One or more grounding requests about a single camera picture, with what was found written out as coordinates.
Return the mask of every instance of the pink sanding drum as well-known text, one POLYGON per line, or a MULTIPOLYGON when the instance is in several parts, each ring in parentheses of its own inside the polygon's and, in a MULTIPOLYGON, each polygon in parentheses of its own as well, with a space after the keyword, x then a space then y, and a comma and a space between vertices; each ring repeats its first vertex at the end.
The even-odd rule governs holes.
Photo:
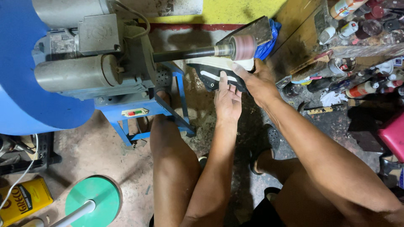
POLYGON ((404 110, 379 129, 377 134, 399 162, 404 162, 404 110))
POLYGON ((232 36, 230 44, 234 48, 233 54, 230 56, 233 61, 251 59, 257 50, 257 42, 252 35, 232 36))

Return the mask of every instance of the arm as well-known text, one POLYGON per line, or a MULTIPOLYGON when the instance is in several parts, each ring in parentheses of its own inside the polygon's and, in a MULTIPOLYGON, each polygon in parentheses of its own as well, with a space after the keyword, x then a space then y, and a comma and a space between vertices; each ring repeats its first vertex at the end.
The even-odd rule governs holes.
POLYGON ((283 101, 269 68, 261 60, 255 60, 255 67, 256 72, 250 74, 233 65, 234 72, 245 81, 256 103, 285 137, 320 192, 351 224, 371 221, 380 215, 389 222, 403 221, 398 217, 403 214, 403 205, 378 176, 283 101), (369 217, 367 211, 377 215, 369 217))
POLYGON ((222 226, 230 198, 237 121, 241 114, 241 92, 220 74, 215 94, 216 127, 206 166, 195 186, 181 226, 222 226))

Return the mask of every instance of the white stripe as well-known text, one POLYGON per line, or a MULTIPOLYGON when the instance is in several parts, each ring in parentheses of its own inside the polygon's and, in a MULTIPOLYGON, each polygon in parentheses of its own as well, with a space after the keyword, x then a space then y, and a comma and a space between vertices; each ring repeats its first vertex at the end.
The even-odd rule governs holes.
MULTIPOLYGON (((207 77, 212 78, 212 79, 217 80, 217 81, 220 80, 220 77, 215 76, 215 75, 213 75, 213 74, 211 74, 209 72, 206 72, 206 71, 201 71, 201 75, 207 76, 207 77)), ((234 82, 237 82, 237 80, 233 76, 227 76, 227 79, 231 80, 231 81, 234 81, 234 82)))

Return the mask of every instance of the power cord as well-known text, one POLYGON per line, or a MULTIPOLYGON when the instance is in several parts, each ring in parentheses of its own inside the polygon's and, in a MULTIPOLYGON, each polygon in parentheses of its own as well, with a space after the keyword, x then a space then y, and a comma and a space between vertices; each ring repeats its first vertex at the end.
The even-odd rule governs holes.
POLYGON ((18 182, 20 182, 20 180, 25 176, 25 174, 27 174, 28 170, 32 167, 32 164, 34 164, 34 161, 35 161, 36 157, 38 156, 38 134, 35 134, 35 137, 36 137, 36 147, 37 147, 37 149, 36 149, 34 158, 33 158, 32 162, 31 162, 31 164, 29 165, 28 169, 27 169, 27 170, 21 175, 21 177, 18 178, 18 180, 11 186, 10 190, 9 190, 8 193, 7 193, 7 196, 4 198, 3 202, 1 203, 0 210, 1 210, 1 208, 3 208, 4 204, 6 204, 8 198, 10 197, 11 191, 13 190, 14 186, 17 185, 18 182))
POLYGON ((127 11, 133 13, 134 15, 140 17, 140 18, 141 18, 142 20, 144 20, 144 22, 146 23, 146 30, 145 30, 144 32, 139 33, 139 34, 137 34, 137 35, 135 35, 135 36, 132 36, 132 37, 127 37, 127 38, 136 39, 136 38, 143 37, 143 36, 145 36, 145 35, 147 35, 147 34, 149 33, 149 31, 150 31, 150 23, 149 23, 149 21, 147 20, 147 18, 146 18, 145 16, 143 16, 141 13, 139 13, 139 12, 137 12, 137 11, 135 11, 135 10, 133 10, 133 9, 131 9, 131 8, 127 7, 127 6, 125 6, 125 5, 122 4, 120 1, 114 0, 113 2, 114 2, 115 4, 117 4, 118 6, 122 7, 123 9, 125 9, 125 10, 127 10, 127 11))

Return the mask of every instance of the man's right hand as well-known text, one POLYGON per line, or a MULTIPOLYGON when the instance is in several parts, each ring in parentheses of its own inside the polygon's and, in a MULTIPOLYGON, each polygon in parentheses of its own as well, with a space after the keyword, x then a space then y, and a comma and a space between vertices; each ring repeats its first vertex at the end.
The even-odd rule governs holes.
POLYGON ((244 80, 257 105, 263 108, 272 99, 282 99, 276 89, 275 80, 269 67, 258 58, 254 59, 254 65, 253 74, 236 63, 233 63, 231 67, 233 72, 244 80))

